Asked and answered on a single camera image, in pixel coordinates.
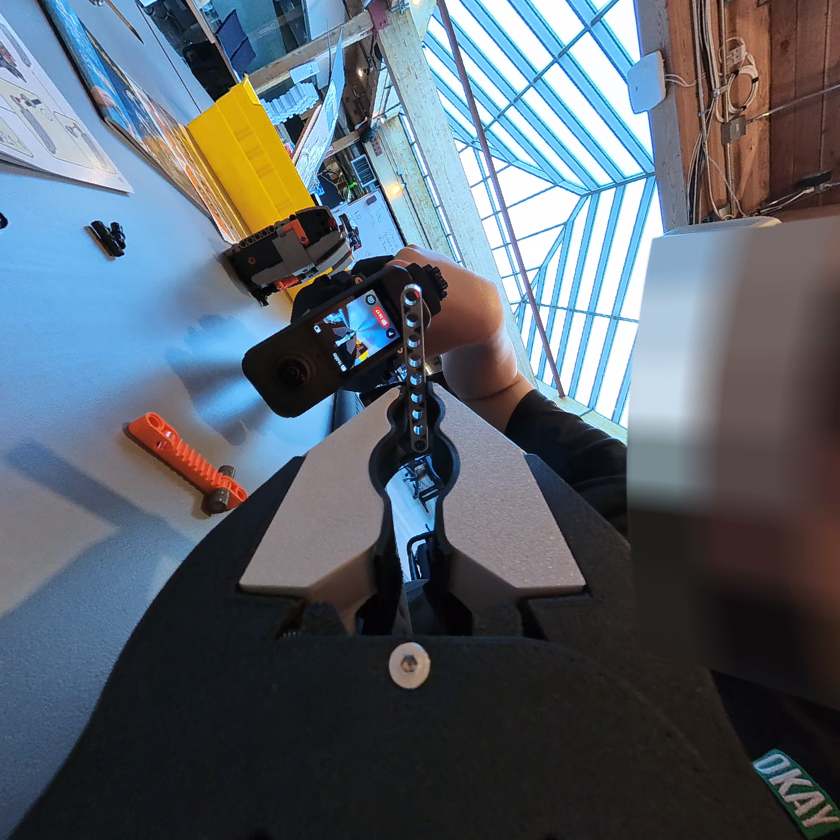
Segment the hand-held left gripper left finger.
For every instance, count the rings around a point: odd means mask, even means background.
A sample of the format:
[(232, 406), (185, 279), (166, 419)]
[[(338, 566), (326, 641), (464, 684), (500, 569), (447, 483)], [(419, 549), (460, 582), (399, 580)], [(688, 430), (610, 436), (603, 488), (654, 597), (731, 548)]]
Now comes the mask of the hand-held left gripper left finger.
[(392, 433), (392, 388), (309, 450), (239, 580), (247, 593), (336, 608), (350, 634), (392, 634), (402, 591), (391, 504), (371, 457)]

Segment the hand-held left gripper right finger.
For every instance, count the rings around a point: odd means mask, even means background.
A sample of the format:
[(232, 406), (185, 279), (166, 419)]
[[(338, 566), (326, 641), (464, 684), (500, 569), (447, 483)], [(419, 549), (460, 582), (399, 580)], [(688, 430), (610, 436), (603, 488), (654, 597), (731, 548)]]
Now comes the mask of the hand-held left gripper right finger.
[(585, 578), (525, 453), (445, 389), (436, 426), (453, 473), (438, 499), (434, 611), (446, 632), (503, 605), (585, 593)]

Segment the grey perforated brick beam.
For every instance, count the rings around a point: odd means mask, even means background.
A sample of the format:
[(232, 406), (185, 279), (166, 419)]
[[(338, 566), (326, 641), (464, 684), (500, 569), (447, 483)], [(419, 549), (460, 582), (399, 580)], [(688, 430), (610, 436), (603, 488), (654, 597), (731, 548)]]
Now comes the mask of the grey perforated brick beam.
[(425, 455), (429, 449), (429, 398), (425, 362), (424, 300), (415, 283), (406, 285), (401, 295), (403, 357), (406, 378), (403, 385), (405, 433), (401, 447), (406, 457)]

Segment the white desk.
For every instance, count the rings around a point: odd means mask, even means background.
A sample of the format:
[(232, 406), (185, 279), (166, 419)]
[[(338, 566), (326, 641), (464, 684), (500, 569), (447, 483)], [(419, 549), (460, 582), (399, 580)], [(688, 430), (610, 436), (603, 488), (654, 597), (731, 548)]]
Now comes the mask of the white desk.
[[(2, 791), (10, 834), (87, 725), (136, 624), (208, 517), (123, 426), (163, 416), (254, 492), (329, 431), (273, 414), (244, 353), (288, 321), (219, 258), (215, 225), (100, 120), (37, 2), (2, 15), (133, 187), (2, 165)], [(121, 224), (124, 256), (88, 230)]]

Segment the person's right hand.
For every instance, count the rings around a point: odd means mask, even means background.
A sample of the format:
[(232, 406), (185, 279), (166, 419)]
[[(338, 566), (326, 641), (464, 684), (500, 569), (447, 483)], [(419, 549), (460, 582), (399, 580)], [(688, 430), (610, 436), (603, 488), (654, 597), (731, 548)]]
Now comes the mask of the person's right hand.
[(448, 284), (440, 313), (425, 331), (428, 354), (442, 355), (474, 344), (488, 344), (506, 328), (505, 308), (497, 286), (452, 259), (425, 248), (401, 249), (388, 266), (411, 264), (439, 269)]

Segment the dark grey brick connector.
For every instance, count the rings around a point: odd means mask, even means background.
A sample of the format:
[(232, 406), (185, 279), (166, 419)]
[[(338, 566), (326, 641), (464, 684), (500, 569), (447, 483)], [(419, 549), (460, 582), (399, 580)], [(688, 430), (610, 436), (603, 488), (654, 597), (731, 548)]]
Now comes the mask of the dark grey brick connector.
[(206, 477), (202, 510), (208, 516), (219, 515), (238, 507), (248, 498), (247, 491), (235, 480), (235, 467), (222, 465)]

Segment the grey black orange brick model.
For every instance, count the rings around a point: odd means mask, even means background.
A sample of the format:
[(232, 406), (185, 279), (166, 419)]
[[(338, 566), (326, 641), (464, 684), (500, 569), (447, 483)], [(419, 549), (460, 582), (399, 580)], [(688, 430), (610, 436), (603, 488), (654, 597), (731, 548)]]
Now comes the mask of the grey black orange brick model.
[(264, 227), (224, 252), (250, 296), (266, 307), (270, 295), (321, 274), (346, 270), (361, 247), (347, 214), (336, 219), (326, 206), (310, 206)]

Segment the orange toothed brick rack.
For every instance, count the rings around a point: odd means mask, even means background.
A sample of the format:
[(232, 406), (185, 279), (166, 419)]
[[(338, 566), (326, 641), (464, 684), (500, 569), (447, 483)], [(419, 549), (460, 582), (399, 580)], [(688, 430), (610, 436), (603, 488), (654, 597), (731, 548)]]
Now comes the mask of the orange toothed brick rack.
[(135, 442), (205, 495), (206, 477), (219, 467), (213, 466), (188, 445), (159, 414), (146, 413), (128, 423), (125, 431)]

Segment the whiteboard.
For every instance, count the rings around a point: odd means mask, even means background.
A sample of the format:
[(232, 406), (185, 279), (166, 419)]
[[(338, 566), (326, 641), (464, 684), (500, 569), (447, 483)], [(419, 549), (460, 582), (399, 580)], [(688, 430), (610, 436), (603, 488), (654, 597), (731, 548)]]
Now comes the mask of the whiteboard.
[(382, 191), (372, 192), (351, 203), (342, 203), (332, 210), (332, 215), (341, 223), (346, 215), (351, 226), (358, 228), (361, 246), (353, 251), (353, 261), (381, 256), (395, 256), (404, 246), (390, 207)]

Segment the yellow plastic bin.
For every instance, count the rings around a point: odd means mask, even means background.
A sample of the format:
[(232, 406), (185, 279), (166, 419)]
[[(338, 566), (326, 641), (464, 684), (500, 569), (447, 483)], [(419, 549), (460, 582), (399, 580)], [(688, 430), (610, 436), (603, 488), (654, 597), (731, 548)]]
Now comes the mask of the yellow plastic bin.
[(245, 235), (234, 245), (314, 207), (247, 77), (190, 121), (187, 130), (245, 223)]

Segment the black brick connector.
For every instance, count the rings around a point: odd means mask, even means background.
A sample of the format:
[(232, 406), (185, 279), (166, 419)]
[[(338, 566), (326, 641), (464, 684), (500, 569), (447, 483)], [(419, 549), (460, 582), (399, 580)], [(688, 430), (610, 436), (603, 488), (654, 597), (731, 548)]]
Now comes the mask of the black brick connector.
[(110, 257), (116, 259), (124, 256), (126, 237), (120, 223), (105, 224), (100, 220), (93, 220), (87, 229)]

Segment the thin red pipe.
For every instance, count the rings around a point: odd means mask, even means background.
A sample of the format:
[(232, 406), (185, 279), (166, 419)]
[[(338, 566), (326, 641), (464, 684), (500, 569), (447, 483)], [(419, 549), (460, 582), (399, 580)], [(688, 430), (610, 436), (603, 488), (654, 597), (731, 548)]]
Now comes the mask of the thin red pipe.
[(534, 296), (534, 292), (533, 292), (532, 284), (531, 284), (531, 281), (530, 281), (530, 278), (529, 278), (529, 274), (528, 274), (528, 271), (527, 271), (527, 269), (524, 265), (522, 252), (520, 250), (518, 239), (517, 239), (517, 236), (515, 235), (515, 231), (514, 231), (514, 228), (513, 228), (512, 222), (511, 222), (511, 218), (510, 218), (510, 215), (509, 215), (508, 205), (505, 201), (503, 192), (501, 190), (501, 185), (499, 184), (499, 181), (498, 181), (497, 170), (496, 170), (496, 167), (495, 167), (495, 165), (492, 161), (492, 154), (490, 152), (490, 146), (489, 146), (489, 143), (487, 141), (487, 135), (486, 135), (486, 132), (485, 132), (485, 128), (484, 128), (484, 125), (483, 125), (483, 123), (480, 119), (480, 114), (479, 114), (479, 111), (478, 111), (478, 108), (477, 108), (476, 99), (475, 99), (472, 87), (470, 85), (470, 82), (469, 82), (469, 75), (467, 73), (467, 69), (466, 69), (463, 57), (461, 55), (461, 52), (460, 52), (459, 43), (457, 41), (457, 37), (456, 37), (456, 34), (455, 34), (455, 29), (454, 29), (451, 17), (450, 17), (449, 12), (448, 12), (446, 2), (445, 1), (437, 1), (437, 8), (438, 8), (439, 13), (440, 13), (442, 26), (444, 27), (444, 30), (447, 34), (448, 43), (449, 43), (449, 47), (452, 51), (451, 53), (452, 53), (452, 56), (453, 56), (453, 59), (454, 59), (455, 65), (456, 65), (458, 78), (459, 78), (460, 83), (461, 83), (461, 85), (464, 89), (464, 92), (465, 92), (465, 99), (466, 99), (466, 102), (467, 102), (468, 107), (469, 107), (470, 116), (471, 116), (471, 119), (472, 119), (472, 121), (474, 123), (474, 126), (476, 128), (476, 135), (477, 135), (477, 138), (478, 138), (478, 142), (480, 144), (480, 148), (482, 150), (482, 154), (483, 154), (485, 162), (486, 162), (486, 168), (487, 168), (487, 172), (488, 172), (488, 175), (489, 175), (489, 178), (490, 178), (490, 182), (492, 184), (493, 191), (494, 191), (494, 193), (496, 195), (496, 198), (497, 198), (497, 203), (498, 203), (501, 219), (502, 219), (502, 221), (504, 223), (504, 227), (507, 231), (508, 244), (509, 244), (509, 246), (512, 250), (512, 254), (514, 256), (514, 260), (515, 260), (515, 263), (516, 263), (516, 268), (518, 269), (518, 273), (519, 273), (519, 276), (520, 276), (520, 279), (521, 279), (522, 287), (525, 291), (525, 294), (526, 294), (526, 297), (527, 297), (527, 300), (528, 300), (528, 304), (529, 304), (530, 309), (532, 311), (532, 321), (533, 321), (533, 323), (535, 325), (535, 328), (536, 328), (536, 330), (539, 334), (540, 341), (541, 341), (541, 344), (542, 344), (542, 348), (545, 352), (546, 360), (547, 360), (548, 366), (550, 368), (550, 372), (552, 374), (553, 383), (556, 387), (556, 390), (559, 394), (559, 397), (565, 397), (564, 388), (563, 388), (562, 383), (561, 383), (560, 373), (559, 373), (554, 355), (551, 351), (550, 340), (549, 340), (548, 334), (546, 333), (546, 330), (544, 328), (543, 319), (540, 316), (539, 304), (537, 303), (537, 300)]

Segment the person's black shirt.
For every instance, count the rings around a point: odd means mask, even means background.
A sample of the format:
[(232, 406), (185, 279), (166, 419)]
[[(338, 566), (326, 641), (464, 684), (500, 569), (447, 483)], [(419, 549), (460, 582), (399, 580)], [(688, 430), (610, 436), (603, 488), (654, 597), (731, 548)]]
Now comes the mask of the person's black shirt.
[(839, 838), (839, 712), (712, 672), (752, 770), (797, 838)]

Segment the printed instruction booklet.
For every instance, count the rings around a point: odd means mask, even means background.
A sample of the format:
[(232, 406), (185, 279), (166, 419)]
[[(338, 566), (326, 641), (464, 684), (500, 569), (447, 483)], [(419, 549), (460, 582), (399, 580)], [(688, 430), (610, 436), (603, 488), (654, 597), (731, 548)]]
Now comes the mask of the printed instruction booklet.
[(5, 17), (1, 18), (1, 157), (73, 182), (133, 192)]

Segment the white wall device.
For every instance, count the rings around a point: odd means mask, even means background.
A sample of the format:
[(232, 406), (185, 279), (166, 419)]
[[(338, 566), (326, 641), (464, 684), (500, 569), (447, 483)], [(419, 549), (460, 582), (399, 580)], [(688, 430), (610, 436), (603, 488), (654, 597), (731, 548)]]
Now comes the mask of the white wall device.
[(643, 56), (626, 74), (631, 110), (635, 114), (650, 112), (666, 97), (665, 62), (661, 51)]

